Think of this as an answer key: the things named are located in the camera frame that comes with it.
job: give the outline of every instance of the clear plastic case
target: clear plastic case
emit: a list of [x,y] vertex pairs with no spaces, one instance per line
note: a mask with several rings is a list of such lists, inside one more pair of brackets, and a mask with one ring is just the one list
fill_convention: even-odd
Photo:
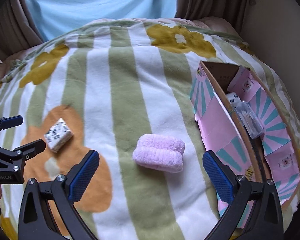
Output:
[[243,123],[252,139],[259,137],[265,132],[259,118],[247,102],[242,101],[237,105],[235,110],[241,119],[240,121]]

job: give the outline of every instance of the folded pink cloth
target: folded pink cloth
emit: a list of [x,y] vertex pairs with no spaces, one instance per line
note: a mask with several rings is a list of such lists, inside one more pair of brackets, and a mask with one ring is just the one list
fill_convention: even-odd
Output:
[[185,143],[173,136],[144,134],[133,151],[133,160],[146,168],[159,171],[182,171]]

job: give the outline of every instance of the blue curtain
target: blue curtain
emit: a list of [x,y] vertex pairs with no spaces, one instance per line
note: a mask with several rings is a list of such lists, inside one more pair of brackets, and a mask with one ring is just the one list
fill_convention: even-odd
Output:
[[26,0],[43,39],[48,41],[100,18],[174,17],[177,0]]

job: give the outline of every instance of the blanket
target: blanket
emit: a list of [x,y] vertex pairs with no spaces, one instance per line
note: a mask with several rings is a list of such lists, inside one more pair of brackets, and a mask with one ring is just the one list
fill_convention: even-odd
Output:
[[[91,23],[15,61],[0,80],[0,116],[20,114],[24,123],[3,130],[0,147],[43,139],[63,118],[74,137],[58,153],[47,148],[29,160],[26,181],[66,174],[93,149],[100,153],[100,166],[75,207],[98,239],[204,239],[220,215],[202,167],[205,148],[189,98],[200,60],[255,71],[300,147],[300,122],[285,86],[245,42],[236,35],[155,20]],[[147,133],[185,142],[182,172],[133,162],[136,143]],[[3,185],[2,221],[15,232],[23,190],[24,185]],[[298,201],[300,188],[284,210],[285,228]],[[61,233],[70,238],[53,203],[51,209]]]

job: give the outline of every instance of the black and white patterned item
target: black and white patterned item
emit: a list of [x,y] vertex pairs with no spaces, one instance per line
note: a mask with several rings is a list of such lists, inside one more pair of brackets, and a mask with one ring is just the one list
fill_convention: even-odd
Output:
[[57,152],[71,137],[73,133],[66,125],[66,122],[60,118],[46,134],[47,145],[52,152]]

